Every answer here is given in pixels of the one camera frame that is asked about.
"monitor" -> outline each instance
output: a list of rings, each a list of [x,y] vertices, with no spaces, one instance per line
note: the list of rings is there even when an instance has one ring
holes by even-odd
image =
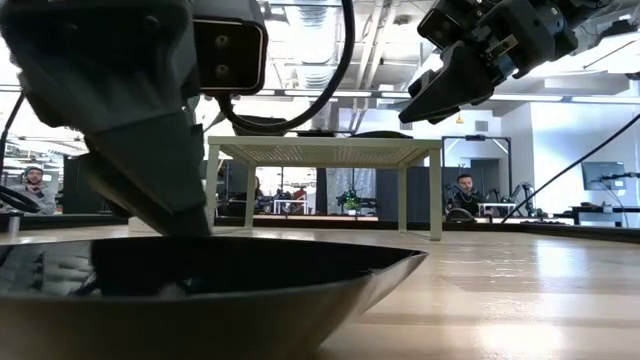
[[[602,176],[624,173],[624,163],[621,161],[582,163],[582,183],[585,190],[626,190],[625,179],[600,180]]]

